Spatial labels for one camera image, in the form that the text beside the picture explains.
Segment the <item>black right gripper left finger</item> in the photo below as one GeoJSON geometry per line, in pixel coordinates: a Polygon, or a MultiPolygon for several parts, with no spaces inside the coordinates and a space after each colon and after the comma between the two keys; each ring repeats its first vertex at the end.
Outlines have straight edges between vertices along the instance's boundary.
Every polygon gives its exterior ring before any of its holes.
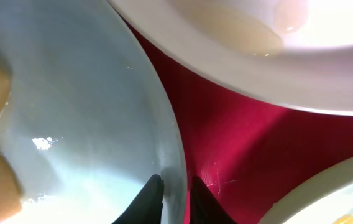
{"type": "Polygon", "coordinates": [[[164,181],[154,174],[112,224],[161,224],[164,181]]]}

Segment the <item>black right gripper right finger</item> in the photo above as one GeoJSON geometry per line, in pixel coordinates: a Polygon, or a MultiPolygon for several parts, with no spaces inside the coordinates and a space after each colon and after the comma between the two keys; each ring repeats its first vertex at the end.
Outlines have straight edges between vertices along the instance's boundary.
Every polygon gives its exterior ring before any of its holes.
{"type": "Polygon", "coordinates": [[[198,176],[191,181],[190,224],[236,224],[198,176]]]}

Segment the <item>light blue plate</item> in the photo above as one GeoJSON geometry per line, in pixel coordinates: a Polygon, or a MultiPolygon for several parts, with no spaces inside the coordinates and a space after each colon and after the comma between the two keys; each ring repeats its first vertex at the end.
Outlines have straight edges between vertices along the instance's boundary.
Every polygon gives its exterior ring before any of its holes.
{"type": "Polygon", "coordinates": [[[186,165],[148,56],[107,1],[0,0],[11,94],[0,151],[22,190],[9,223],[112,223],[145,183],[165,185],[162,223],[182,223],[186,165]]]}

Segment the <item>cream white plate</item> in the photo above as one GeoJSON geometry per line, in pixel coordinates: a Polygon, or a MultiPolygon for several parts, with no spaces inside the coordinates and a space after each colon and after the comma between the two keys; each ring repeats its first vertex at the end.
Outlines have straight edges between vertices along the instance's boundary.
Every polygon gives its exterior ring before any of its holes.
{"type": "Polygon", "coordinates": [[[353,116],[353,1],[111,0],[163,53],[242,95],[353,116]]]}

